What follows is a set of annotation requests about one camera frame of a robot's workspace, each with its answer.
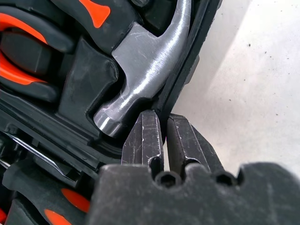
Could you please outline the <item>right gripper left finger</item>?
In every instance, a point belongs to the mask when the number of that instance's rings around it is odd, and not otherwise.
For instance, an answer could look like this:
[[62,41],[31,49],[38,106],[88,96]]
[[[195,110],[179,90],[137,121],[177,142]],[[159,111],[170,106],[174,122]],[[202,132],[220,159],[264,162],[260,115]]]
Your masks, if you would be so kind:
[[161,127],[154,110],[140,113],[122,148],[121,163],[144,165],[152,174],[164,170]]

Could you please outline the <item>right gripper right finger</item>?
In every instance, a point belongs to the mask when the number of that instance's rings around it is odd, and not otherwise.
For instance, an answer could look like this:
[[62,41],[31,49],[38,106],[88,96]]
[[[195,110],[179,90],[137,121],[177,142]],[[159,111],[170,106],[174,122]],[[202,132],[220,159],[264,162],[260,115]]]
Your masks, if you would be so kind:
[[211,173],[224,170],[212,145],[184,116],[171,114],[166,134],[171,171],[184,175],[190,163],[201,164]]

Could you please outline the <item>black plastic tool case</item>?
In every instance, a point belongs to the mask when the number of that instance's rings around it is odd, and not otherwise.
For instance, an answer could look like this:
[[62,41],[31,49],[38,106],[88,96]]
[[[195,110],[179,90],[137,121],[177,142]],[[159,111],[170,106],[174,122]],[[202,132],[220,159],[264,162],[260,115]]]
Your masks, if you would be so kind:
[[[155,36],[171,23],[177,0],[128,0],[142,26]],[[0,159],[14,164],[34,162],[90,202],[84,225],[196,225],[201,223],[196,201],[198,179],[169,167],[167,121],[199,61],[199,51],[223,0],[191,0],[188,38],[166,82],[151,101],[139,107],[128,128],[117,137],[98,129],[93,117],[100,106],[116,97],[125,74],[112,55],[102,51],[85,28],[51,0],[0,0],[44,18],[74,42],[71,53],[53,51],[46,80],[60,90],[55,102],[42,101],[0,84]],[[122,164],[122,148],[140,113],[154,110],[161,127],[164,170],[152,174],[144,165]],[[80,173],[72,182],[3,134],[13,134]],[[190,163],[197,170],[204,167]],[[20,193],[2,185],[0,165],[0,225],[49,225]]]

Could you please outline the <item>black orange screwdriver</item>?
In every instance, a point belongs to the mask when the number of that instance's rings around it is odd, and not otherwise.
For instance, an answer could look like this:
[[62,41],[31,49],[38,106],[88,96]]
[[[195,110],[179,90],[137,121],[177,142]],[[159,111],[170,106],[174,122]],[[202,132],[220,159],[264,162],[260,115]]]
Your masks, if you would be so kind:
[[9,164],[0,159],[6,170],[2,185],[25,197],[49,225],[84,225],[90,202],[40,170],[30,160]]
[[55,157],[52,157],[49,154],[43,153],[41,150],[37,149],[32,144],[26,143],[25,141],[23,141],[22,139],[20,139],[19,137],[15,136],[13,134],[9,134],[6,132],[2,132],[2,133],[5,134],[6,136],[8,136],[9,138],[11,138],[17,144],[21,145],[27,151],[31,152],[34,156],[38,157],[39,159],[41,159],[42,161],[44,161],[45,163],[47,163],[48,165],[53,167],[56,171],[58,171],[58,173],[62,177],[66,178],[72,182],[76,182],[79,180],[80,173],[76,169],[63,163],[61,160],[58,160]]

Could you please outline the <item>steel claw hammer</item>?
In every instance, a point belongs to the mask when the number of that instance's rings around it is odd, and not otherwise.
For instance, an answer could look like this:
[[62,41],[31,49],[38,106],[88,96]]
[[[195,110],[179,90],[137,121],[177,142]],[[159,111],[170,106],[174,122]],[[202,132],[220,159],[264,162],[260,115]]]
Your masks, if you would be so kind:
[[125,74],[120,93],[102,104],[93,117],[99,130],[117,137],[128,130],[139,107],[154,98],[177,64],[188,38],[191,0],[177,0],[171,23],[160,36],[142,26],[128,0],[51,2],[78,21]]

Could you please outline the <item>orange handled pliers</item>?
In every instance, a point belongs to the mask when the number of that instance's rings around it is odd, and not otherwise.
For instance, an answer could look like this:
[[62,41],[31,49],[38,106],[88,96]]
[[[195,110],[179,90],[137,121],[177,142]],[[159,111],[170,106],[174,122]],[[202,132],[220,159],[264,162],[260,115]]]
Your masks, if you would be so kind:
[[46,102],[60,90],[46,80],[53,51],[71,53],[75,42],[42,17],[0,7],[0,84]]

